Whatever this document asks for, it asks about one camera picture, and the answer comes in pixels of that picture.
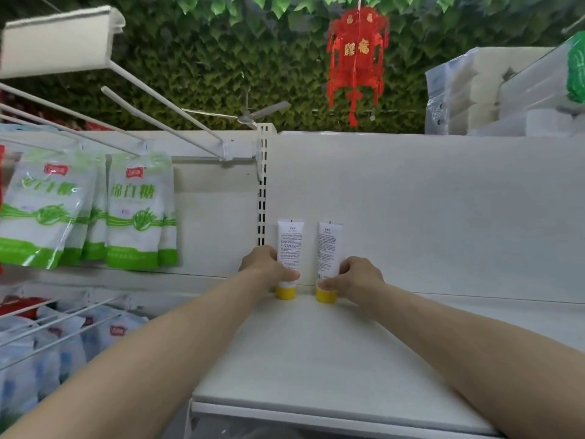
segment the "forearm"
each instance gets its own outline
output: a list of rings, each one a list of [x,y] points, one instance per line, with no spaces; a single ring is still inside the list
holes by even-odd
[[[384,286],[366,308],[511,439],[581,438],[585,355],[545,336]]]
[[[268,287],[244,270],[156,318],[89,363],[5,439],[157,437]]]

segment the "shelf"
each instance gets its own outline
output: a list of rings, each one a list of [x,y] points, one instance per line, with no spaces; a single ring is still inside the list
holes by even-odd
[[[432,298],[585,351],[580,335],[585,305]],[[388,428],[396,434],[396,428],[412,430],[406,437],[421,438],[495,435],[424,361],[354,305],[320,304],[310,295],[263,301],[197,387],[194,400],[200,414],[308,423],[363,435],[390,434]]]

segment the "hand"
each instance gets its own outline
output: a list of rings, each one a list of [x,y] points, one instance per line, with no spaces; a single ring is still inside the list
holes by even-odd
[[[275,286],[278,282],[292,282],[301,277],[301,273],[294,269],[282,266],[276,261],[276,250],[269,245],[258,246],[250,254],[242,259],[240,271],[257,270],[268,280],[268,287]]]
[[[325,291],[337,291],[361,307],[370,303],[378,290],[385,288],[382,272],[368,259],[349,257],[339,267],[336,277],[323,279],[319,288]]]

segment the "foliage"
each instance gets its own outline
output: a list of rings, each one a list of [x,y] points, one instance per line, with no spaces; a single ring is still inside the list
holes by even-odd
[[[560,30],[585,11],[582,0],[363,0],[390,16],[385,88],[372,107],[364,90],[349,128],[349,101],[329,109],[329,22],[357,0],[49,0],[63,11],[116,6],[125,15],[113,60],[183,108],[238,114],[288,100],[268,117],[278,130],[417,133],[424,129],[424,72],[475,46],[558,45]],[[4,19],[48,14],[33,0],[9,0]],[[175,129],[195,126],[109,71],[50,75],[11,84],[125,129],[149,129],[101,94],[102,85]],[[375,110],[376,120],[367,119]],[[198,117],[212,129],[237,122]]]

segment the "white tube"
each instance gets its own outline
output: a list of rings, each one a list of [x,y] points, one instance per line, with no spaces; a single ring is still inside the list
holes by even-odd
[[[317,237],[319,251],[317,254],[317,282],[327,277],[339,274],[339,265],[342,258],[343,225],[319,222]],[[337,294],[334,291],[325,291],[317,286],[317,300],[323,303],[335,303]]]
[[[280,219],[278,221],[277,258],[285,268],[298,270],[301,263],[301,242],[303,241],[303,221]],[[294,298],[296,280],[280,282],[276,287],[276,297],[289,300]]]

